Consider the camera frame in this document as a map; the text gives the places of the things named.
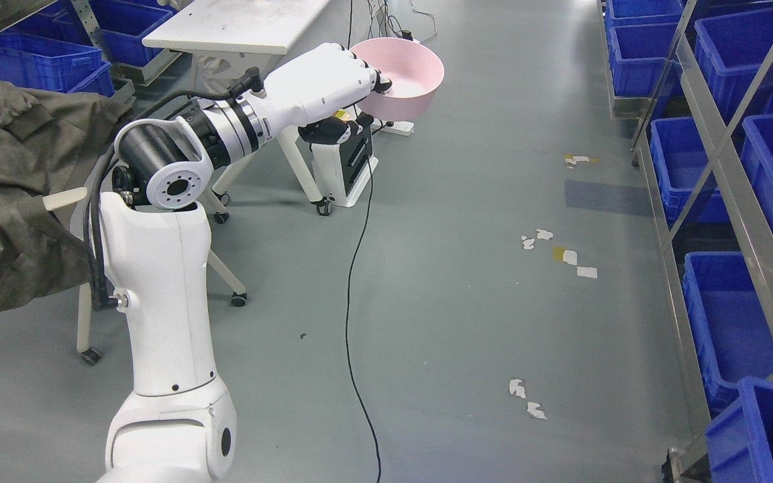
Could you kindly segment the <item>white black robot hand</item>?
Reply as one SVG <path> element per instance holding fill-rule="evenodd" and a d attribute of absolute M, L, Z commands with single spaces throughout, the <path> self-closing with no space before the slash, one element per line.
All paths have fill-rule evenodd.
<path fill-rule="evenodd" d="M 362 133 L 373 122 L 369 114 L 344 121 L 334 118 L 334 113 L 352 107 L 371 92 L 389 92 L 393 82 L 352 51 L 324 43 L 275 68 L 263 85 L 264 98 L 251 97 L 250 102 L 267 140 L 297 126 L 305 142 L 334 146 Z"/>

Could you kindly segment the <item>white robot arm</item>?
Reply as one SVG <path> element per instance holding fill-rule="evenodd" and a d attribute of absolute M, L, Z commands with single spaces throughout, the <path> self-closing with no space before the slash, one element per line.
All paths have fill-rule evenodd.
<path fill-rule="evenodd" d="M 93 199 L 96 254 L 130 333 L 133 389 L 111 420 L 102 482 L 214 482 L 236 451 L 237 413 L 211 340 L 211 229 L 197 197 L 214 165 L 185 119 L 139 119 L 113 149 L 154 212 Z"/>

